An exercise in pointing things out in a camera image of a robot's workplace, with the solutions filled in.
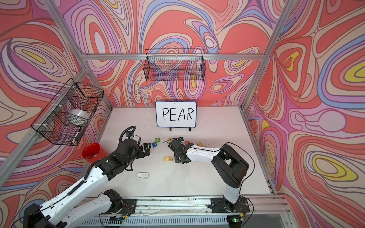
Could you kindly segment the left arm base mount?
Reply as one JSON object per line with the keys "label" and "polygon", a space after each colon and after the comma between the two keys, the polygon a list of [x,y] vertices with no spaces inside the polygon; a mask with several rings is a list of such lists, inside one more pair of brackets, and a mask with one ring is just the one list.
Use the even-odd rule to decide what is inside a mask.
{"label": "left arm base mount", "polygon": [[100,201],[98,205],[105,208],[102,213],[130,216],[136,211],[136,199],[122,198],[113,189],[100,193],[97,200]]}

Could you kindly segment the white small device on table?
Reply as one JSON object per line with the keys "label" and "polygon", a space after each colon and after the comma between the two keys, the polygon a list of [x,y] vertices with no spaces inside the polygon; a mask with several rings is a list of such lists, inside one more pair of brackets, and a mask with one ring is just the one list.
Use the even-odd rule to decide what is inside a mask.
{"label": "white small device on table", "polygon": [[149,179],[149,173],[140,172],[140,173],[137,174],[137,177],[139,179]]}

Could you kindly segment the white tape roll in basket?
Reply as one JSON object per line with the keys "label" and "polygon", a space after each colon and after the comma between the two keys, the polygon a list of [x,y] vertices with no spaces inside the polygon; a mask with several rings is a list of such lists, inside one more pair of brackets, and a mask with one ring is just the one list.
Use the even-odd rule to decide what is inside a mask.
{"label": "white tape roll in basket", "polygon": [[87,125],[90,115],[81,109],[72,109],[67,115],[67,121],[71,126],[84,127]]}

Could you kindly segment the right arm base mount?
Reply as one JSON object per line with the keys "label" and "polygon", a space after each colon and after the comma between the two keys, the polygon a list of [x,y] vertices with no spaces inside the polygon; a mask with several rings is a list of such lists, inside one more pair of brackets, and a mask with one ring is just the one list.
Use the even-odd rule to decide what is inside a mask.
{"label": "right arm base mount", "polygon": [[248,199],[240,196],[236,203],[231,203],[224,197],[211,198],[211,204],[207,207],[212,210],[213,213],[243,213],[250,212]]}

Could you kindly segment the red plastic cup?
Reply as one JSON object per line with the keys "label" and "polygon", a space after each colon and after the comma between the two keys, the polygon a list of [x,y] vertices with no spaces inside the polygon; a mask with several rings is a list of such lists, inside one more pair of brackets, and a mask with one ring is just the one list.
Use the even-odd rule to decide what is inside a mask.
{"label": "red plastic cup", "polygon": [[101,147],[98,143],[94,142],[89,144],[87,147],[84,148],[82,152],[82,156],[84,159],[89,162],[90,164],[101,160],[109,155],[103,147]]}

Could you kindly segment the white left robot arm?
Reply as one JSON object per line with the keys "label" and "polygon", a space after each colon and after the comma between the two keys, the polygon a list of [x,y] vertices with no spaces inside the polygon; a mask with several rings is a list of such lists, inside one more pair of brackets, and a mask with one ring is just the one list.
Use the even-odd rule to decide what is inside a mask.
{"label": "white left robot arm", "polygon": [[150,155],[151,143],[141,144],[141,138],[135,135],[135,126],[126,128],[120,135],[115,151],[93,162],[85,176],[67,188],[58,196],[41,205],[31,204],[21,217],[25,228],[75,228],[94,216],[111,213],[121,214],[123,219],[135,210],[125,203],[115,190],[103,192],[96,199],[79,205],[90,193],[124,171],[133,171],[136,159]]}

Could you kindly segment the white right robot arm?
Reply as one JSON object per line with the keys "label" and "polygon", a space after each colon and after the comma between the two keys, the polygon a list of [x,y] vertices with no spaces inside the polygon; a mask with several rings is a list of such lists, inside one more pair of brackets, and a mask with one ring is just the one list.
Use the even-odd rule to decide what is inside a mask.
{"label": "white right robot arm", "polygon": [[250,165],[231,146],[225,143],[220,148],[205,148],[193,143],[185,145],[177,138],[166,142],[168,148],[174,153],[176,163],[212,164],[226,184],[224,200],[231,205],[238,202],[243,179],[247,175]]}

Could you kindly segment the whiteboard with PEAR text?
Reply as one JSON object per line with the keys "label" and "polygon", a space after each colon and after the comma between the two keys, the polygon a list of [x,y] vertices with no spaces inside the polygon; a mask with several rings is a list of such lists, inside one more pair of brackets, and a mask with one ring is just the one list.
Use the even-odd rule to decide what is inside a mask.
{"label": "whiteboard with PEAR text", "polygon": [[161,128],[195,128],[197,103],[187,101],[157,101],[156,124]]}

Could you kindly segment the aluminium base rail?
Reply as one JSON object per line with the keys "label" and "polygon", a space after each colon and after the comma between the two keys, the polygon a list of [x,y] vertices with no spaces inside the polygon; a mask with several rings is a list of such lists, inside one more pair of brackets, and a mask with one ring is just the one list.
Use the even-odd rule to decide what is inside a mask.
{"label": "aluminium base rail", "polygon": [[128,218],[104,213],[80,228],[297,228],[283,197],[247,195],[233,212],[218,211],[220,196],[136,197]]}

